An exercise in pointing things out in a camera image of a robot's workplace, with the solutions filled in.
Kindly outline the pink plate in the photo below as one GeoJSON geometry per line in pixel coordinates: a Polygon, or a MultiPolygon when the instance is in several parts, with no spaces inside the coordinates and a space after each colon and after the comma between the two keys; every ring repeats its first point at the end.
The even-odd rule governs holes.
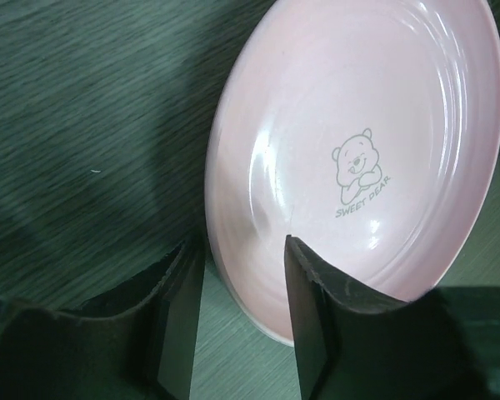
{"type": "Polygon", "coordinates": [[[277,1],[223,89],[207,232],[223,281],[291,345],[287,236],[407,301],[466,242],[500,146],[500,36],[485,1],[277,1]]]}

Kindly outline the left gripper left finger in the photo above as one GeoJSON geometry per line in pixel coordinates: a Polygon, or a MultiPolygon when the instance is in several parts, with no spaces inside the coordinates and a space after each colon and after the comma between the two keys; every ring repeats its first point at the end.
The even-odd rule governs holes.
{"type": "Polygon", "coordinates": [[[204,246],[159,262],[73,310],[0,297],[0,399],[186,399],[204,246]]]}

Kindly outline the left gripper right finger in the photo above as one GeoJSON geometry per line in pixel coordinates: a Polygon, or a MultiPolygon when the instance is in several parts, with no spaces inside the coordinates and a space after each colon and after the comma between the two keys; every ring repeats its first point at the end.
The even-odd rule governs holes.
{"type": "Polygon", "coordinates": [[[500,399],[500,287],[402,302],[294,236],[284,267],[302,398],[500,399]]]}

